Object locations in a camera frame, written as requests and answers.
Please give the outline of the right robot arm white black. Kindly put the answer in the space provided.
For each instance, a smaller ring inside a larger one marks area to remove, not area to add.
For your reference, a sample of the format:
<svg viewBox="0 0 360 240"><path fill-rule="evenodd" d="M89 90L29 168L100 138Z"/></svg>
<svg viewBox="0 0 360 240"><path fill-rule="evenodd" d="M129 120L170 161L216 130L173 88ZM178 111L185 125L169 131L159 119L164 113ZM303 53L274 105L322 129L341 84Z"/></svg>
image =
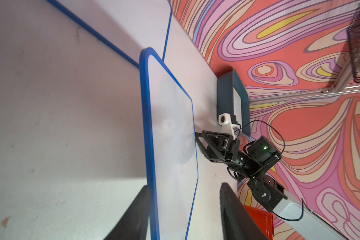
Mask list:
<svg viewBox="0 0 360 240"><path fill-rule="evenodd" d="M286 222L306 240L344 240L345 236L310 210L280 183L267 175L282 159L282 153L265 137L240 150L240 140L230 134L202 131L196 142L212 163L222 163L235 180L248 180L255 200L268 212Z"/></svg>

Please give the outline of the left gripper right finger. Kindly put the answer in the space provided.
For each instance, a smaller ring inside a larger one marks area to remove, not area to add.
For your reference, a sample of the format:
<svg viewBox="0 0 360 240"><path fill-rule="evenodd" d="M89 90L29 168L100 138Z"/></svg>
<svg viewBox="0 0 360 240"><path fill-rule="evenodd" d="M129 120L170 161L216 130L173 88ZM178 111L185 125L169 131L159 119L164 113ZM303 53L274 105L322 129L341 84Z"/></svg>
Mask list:
<svg viewBox="0 0 360 240"><path fill-rule="evenodd" d="M220 188L220 209L225 240L266 240L228 183Z"/></svg>

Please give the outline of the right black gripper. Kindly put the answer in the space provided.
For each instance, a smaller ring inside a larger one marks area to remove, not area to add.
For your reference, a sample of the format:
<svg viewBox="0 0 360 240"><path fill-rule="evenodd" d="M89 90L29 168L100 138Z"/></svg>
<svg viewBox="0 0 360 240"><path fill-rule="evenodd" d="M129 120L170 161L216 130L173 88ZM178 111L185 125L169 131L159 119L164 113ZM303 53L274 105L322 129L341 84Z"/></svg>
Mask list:
<svg viewBox="0 0 360 240"><path fill-rule="evenodd" d="M204 157L212 163L223 163L233 171L243 173L249 158L239 151L240 141L230 134L202 131L195 133Z"/></svg>

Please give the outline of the blue-framed whiteboard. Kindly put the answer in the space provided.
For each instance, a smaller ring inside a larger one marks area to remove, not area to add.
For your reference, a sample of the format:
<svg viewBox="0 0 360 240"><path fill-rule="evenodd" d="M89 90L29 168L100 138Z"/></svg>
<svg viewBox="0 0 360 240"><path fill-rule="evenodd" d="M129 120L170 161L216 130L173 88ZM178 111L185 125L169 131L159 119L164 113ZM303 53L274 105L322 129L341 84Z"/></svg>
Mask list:
<svg viewBox="0 0 360 240"><path fill-rule="evenodd" d="M139 67L151 239L186 240L199 181L193 101L154 49Z"/></svg>
<svg viewBox="0 0 360 240"><path fill-rule="evenodd" d="M166 57L172 21L170 1L50 1L135 67L140 53L153 48Z"/></svg>

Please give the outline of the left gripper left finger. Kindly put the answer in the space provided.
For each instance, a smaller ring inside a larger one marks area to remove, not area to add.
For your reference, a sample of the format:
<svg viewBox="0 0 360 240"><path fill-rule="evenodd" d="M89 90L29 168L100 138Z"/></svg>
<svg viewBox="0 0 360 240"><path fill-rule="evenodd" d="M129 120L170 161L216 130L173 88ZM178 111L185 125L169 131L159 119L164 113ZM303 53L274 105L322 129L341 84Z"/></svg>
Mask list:
<svg viewBox="0 0 360 240"><path fill-rule="evenodd" d="M145 185L104 240L145 240L151 203L151 191Z"/></svg>

